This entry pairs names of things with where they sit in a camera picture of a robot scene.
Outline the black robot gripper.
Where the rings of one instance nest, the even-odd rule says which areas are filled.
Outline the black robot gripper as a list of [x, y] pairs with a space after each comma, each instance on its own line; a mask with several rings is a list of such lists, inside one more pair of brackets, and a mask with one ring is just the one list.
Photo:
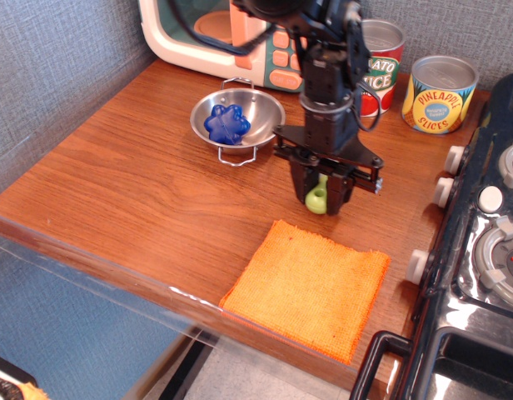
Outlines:
[[290, 163], [291, 178], [297, 199], [304, 203], [306, 195], [326, 174], [326, 214], [335, 216], [350, 200], [354, 187], [372, 193], [380, 192], [379, 171], [382, 159], [365, 147], [358, 132], [373, 127], [361, 123], [360, 99], [344, 99], [324, 104], [302, 99], [305, 122], [302, 126], [277, 125], [275, 154]]

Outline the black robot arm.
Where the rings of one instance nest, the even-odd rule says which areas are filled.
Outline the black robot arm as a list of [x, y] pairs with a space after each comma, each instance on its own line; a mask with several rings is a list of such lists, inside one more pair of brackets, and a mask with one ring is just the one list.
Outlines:
[[360, 141], [371, 131], [361, 121], [361, 95], [370, 88], [371, 53], [358, 1], [235, 1], [234, 6], [271, 27], [283, 28], [294, 41], [304, 89], [301, 126], [278, 125], [275, 154], [290, 164], [301, 203], [319, 191], [326, 176], [326, 214], [339, 213], [354, 188], [376, 193], [384, 162]]

